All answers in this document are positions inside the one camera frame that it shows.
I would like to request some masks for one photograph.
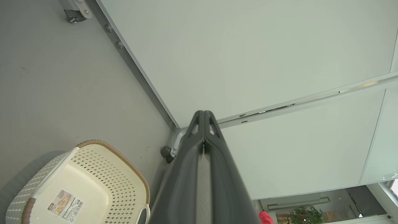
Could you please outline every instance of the window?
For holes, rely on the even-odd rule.
[[[387,187],[391,189],[391,191],[395,194],[395,196],[398,195],[398,182],[395,180],[392,181],[387,181],[386,182]]]

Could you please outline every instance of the metal bracket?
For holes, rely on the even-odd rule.
[[[70,23],[82,22],[86,19],[93,18],[84,0],[68,0],[68,6],[65,8],[65,14]]]

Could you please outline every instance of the gray floor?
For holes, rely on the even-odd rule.
[[[157,194],[160,155],[175,126],[125,50],[95,18],[66,22],[60,1],[0,7],[0,223],[24,184],[56,155],[100,139],[143,173]]]

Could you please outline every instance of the caster wheel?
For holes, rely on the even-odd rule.
[[[167,145],[163,146],[163,149],[160,151],[160,154],[164,157],[167,158],[170,156],[170,151],[171,148]]]
[[[173,160],[174,160],[174,157],[171,157],[171,156],[166,158],[167,163],[171,163]]]

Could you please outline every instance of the screw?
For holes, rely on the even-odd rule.
[[[120,49],[123,48],[123,43],[121,41],[116,42],[116,46]]]
[[[110,24],[106,24],[105,29],[110,33],[113,31],[113,27]]]

